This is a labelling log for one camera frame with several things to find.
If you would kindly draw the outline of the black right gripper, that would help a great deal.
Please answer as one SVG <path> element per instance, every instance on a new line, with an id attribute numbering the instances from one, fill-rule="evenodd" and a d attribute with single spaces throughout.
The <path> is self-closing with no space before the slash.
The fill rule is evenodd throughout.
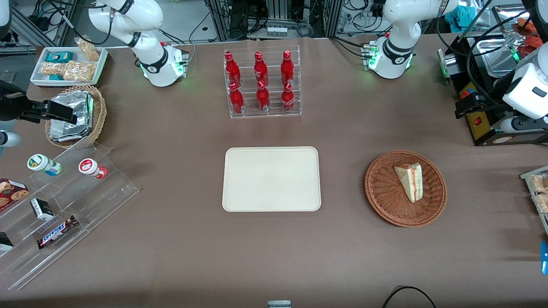
<path id="1" fill-rule="evenodd" d="M 0 83 L 0 120 L 24 120 L 40 123 L 43 120 L 65 121 L 77 124 L 74 109 L 57 102 L 44 102 L 44 113 L 39 109 L 41 103 L 30 100 L 26 92 L 12 84 Z"/>

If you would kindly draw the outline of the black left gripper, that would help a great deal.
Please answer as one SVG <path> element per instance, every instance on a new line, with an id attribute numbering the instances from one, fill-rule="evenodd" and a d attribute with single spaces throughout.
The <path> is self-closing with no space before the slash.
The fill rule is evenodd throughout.
<path id="1" fill-rule="evenodd" d="M 484 89 L 486 93 L 484 95 L 477 92 L 464 92 L 461 99 L 455 103 L 455 118 L 461 119 L 482 108 L 489 122 L 503 119 L 508 111 L 512 111 L 512 107 L 502 100 L 511 83 L 511 81 L 488 83 L 491 85 L 491 89 Z"/>

